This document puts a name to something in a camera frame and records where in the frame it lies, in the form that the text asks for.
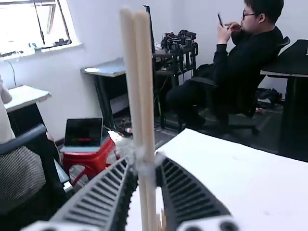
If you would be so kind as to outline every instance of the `eyeglasses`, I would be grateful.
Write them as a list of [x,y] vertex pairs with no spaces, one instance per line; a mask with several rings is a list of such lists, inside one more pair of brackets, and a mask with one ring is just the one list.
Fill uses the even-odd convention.
[[255,15],[255,13],[246,14],[246,13],[243,11],[243,20],[245,19],[246,16],[252,16],[252,15]]

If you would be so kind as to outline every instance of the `white tabletop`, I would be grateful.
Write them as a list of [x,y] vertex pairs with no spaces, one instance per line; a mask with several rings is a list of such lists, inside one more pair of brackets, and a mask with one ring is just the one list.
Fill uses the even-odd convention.
[[51,94],[48,91],[39,90],[27,85],[10,89],[9,92],[13,99],[11,102],[4,105],[8,113],[45,101],[51,97]]
[[88,67],[84,69],[84,73],[106,76],[106,77],[117,77],[125,74],[126,68],[123,58],[118,58],[97,66]]
[[[160,151],[197,177],[244,230],[308,230],[308,164],[186,129]],[[156,190],[157,213],[163,208]],[[127,231],[141,231],[139,190]]]
[[267,75],[267,76],[277,76],[277,77],[308,77],[308,75],[303,75],[303,74],[293,74],[293,73],[279,73],[279,72],[271,72],[271,71],[261,71],[261,75]]

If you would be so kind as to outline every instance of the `wooden stick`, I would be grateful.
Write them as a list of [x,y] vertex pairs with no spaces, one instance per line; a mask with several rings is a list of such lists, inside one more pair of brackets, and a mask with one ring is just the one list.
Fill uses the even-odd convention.
[[[134,134],[134,146],[140,149],[143,145],[142,123],[141,123],[141,102],[137,66],[137,50],[135,38],[134,15],[128,9],[120,11],[122,41],[124,46],[124,62],[126,65],[126,79],[128,86],[128,99],[130,107],[131,122]],[[146,180],[139,176],[139,191],[141,203],[142,230],[148,231],[148,213],[146,198]]]
[[163,228],[163,231],[166,231],[166,216],[165,216],[165,211],[162,209],[162,228]]
[[155,231],[156,197],[155,197],[155,140],[154,140],[154,106],[153,106],[153,67],[150,35],[150,16],[147,12],[135,14],[136,48],[139,85],[141,93],[141,121],[143,145],[145,149],[144,162],[149,164],[146,179],[146,199],[149,231]]
[[160,222],[160,215],[156,214],[157,230],[162,231],[162,223]]

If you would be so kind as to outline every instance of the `black shirt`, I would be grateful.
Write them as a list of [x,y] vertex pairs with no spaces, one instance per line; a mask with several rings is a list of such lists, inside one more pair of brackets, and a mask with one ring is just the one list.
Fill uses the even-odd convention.
[[275,27],[270,32],[250,35],[247,32],[232,33],[236,45],[227,53],[226,44],[218,44],[214,56],[213,79],[229,98],[236,88],[259,84],[261,68],[277,57],[278,45],[283,43],[281,31]]

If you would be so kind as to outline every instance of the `white wall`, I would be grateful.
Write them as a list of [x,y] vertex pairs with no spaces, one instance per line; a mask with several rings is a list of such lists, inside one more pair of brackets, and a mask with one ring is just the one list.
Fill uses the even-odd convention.
[[[197,64],[212,63],[217,42],[217,13],[220,12],[223,22],[240,21],[244,0],[192,0],[185,1],[185,18],[183,27],[197,33],[200,55]],[[308,39],[308,1],[285,0],[285,6],[277,26],[284,36],[289,36],[292,44],[297,39]],[[265,78],[260,85],[275,88],[285,94],[286,80]]]
[[[64,137],[65,122],[69,117],[101,116],[95,87],[89,76],[80,69],[122,56],[119,29],[119,9],[128,6],[144,11],[145,0],[67,0],[77,36],[83,46],[58,52],[20,58],[12,61],[18,85],[30,85],[51,92],[52,98],[39,103],[47,129],[58,140]],[[170,30],[170,16],[153,7],[154,34]],[[0,73],[7,87],[14,87],[13,73],[6,63],[0,64]]]

